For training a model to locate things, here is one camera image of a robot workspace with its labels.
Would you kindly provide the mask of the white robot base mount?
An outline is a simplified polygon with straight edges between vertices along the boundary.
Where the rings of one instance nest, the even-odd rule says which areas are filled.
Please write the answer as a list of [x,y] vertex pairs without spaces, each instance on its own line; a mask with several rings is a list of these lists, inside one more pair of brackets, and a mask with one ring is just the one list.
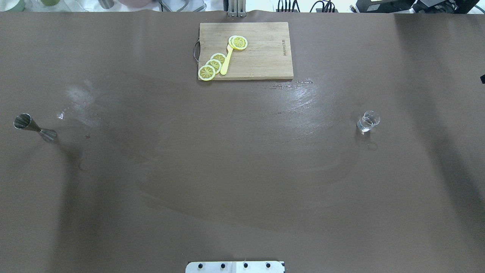
[[282,261],[208,261],[190,262],[186,273],[285,273]]

